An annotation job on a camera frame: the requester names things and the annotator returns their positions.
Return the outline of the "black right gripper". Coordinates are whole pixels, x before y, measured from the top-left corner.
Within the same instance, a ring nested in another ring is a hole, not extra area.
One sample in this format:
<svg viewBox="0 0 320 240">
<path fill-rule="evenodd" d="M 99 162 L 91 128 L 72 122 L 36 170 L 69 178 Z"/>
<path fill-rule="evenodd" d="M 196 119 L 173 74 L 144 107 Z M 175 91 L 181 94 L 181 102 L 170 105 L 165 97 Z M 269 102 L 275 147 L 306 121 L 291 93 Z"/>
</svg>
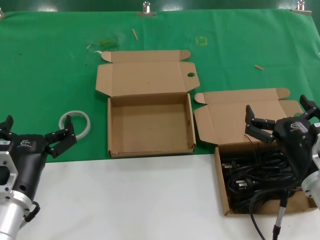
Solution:
<svg viewBox="0 0 320 240">
<path fill-rule="evenodd" d="M 245 133 L 265 144 L 271 144 L 276 140 L 295 177 L 298 180 L 304 180 L 311 167 L 314 143 L 309 133 L 310 119 L 320 120 L 320 108 L 314 101 L 308 100 L 304 94 L 300 96 L 299 103 L 304 113 L 300 116 L 279 119 L 276 123 L 270 119 L 255 118 L 251 106 L 247 105 Z"/>
</svg>

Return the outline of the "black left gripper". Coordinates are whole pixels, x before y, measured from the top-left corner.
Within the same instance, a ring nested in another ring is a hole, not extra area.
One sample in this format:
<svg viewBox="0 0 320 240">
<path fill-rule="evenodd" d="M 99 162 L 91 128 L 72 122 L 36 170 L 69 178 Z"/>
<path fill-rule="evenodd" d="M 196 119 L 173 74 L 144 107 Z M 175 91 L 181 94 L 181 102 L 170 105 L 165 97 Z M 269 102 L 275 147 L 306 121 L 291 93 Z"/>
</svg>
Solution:
<svg viewBox="0 0 320 240">
<path fill-rule="evenodd" d="M 13 117 L 8 115 L 0 123 L 0 150 L 9 152 L 17 169 L 13 191 L 26 195 L 33 200 L 45 167 L 48 154 L 57 158 L 77 143 L 71 116 L 67 115 L 63 129 L 40 134 L 21 134 L 11 132 Z"/>
</svg>

